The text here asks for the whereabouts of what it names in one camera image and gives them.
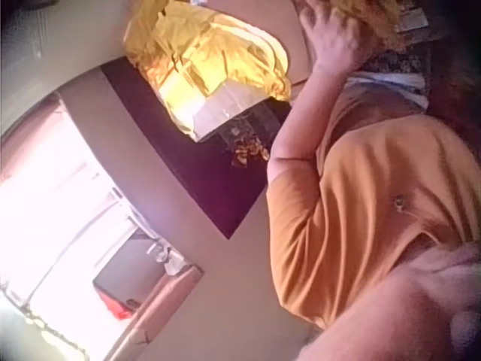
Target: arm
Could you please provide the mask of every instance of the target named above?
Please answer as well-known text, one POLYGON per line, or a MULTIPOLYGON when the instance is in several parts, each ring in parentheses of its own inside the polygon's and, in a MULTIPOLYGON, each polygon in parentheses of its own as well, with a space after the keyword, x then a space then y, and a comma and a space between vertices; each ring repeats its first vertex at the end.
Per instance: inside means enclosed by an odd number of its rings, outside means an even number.
POLYGON ((358 20, 320 0, 308 0, 301 24, 316 51, 313 73, 276 137, 269 182, 292 168, 312 168, 332 108, 349 74, 373 52, 377 40, 358 20))

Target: crumpled yellow fabric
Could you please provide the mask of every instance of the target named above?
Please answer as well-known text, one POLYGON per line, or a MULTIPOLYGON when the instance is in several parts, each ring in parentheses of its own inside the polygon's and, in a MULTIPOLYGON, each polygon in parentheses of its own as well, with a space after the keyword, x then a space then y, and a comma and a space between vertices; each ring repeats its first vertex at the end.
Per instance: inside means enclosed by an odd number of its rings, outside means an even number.
POLYGON ((195 138, 192 115, 227 79, 288 100, 287 54, 268 33, 185 2, 143 0, 124 39, 177 126, 195 138))

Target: red object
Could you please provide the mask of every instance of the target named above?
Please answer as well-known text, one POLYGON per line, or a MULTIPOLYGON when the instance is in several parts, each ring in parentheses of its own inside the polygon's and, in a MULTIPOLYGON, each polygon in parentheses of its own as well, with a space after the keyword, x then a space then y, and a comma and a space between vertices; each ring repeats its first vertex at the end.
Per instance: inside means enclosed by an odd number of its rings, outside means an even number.
POLYGON ((107 306, 108 310, 112 313, 113 316, 115 316, 116 319, 118 320, 125 320, 127 318, 132 317, 132 311, 130 311, 127 307, 122 305, 120 302, 112 299, 111 297, 107 296, 105 293, 103 293, 101 290, 97 289, 96 287, 95 291, 97 291, 98 295, 100 296, 100 299, 105 303, 107 306))

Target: hand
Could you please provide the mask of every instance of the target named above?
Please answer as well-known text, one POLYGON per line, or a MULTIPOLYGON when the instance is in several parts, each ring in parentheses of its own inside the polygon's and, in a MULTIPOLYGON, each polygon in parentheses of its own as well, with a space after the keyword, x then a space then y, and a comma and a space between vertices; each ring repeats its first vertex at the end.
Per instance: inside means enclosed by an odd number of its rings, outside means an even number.
POLYGON ((316 52, 314 71, 348 75, 379 47, 379 39, 364 23, 323 0, 306 0, 301 24, 316 52))

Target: yellow cloth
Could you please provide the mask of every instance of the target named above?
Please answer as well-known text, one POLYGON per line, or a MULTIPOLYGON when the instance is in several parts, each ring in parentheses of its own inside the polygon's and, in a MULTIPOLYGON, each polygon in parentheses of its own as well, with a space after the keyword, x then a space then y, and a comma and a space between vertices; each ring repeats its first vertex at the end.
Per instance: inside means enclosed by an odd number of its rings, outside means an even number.
POLYGON ((324 153, 318 172, 286 171, 268 188, 274 285, 293 314, 326 328, 414 241, 479 240, 481 169, 438 120, 364 126, 324 153))
POLYGON ((130 62, 157 92, 173 121, 193 138, 192 115, 227 79, 290 97, 287 54, 256 27, 184 2, 143 0, 126 33, 130 62))

